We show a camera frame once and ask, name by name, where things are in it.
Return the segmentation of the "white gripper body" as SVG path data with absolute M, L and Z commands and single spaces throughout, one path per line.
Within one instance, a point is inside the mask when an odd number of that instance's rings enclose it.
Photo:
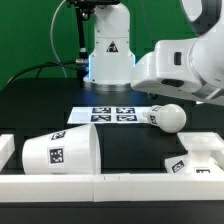
M 200 77 L 190 67 L 195 39 L 162 40 L 134 66 L 134 90 L 189 99 L 202 87 Z

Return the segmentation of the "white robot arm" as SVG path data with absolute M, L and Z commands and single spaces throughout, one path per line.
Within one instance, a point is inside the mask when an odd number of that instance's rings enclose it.
M 224 106 L 224 0 L 180 3 L 196 36 L 160 40 L 140 60 L 129 47 L 128 9 L 123 4 L 98 6 L 85 85 L 103 91 L 132 87 Z

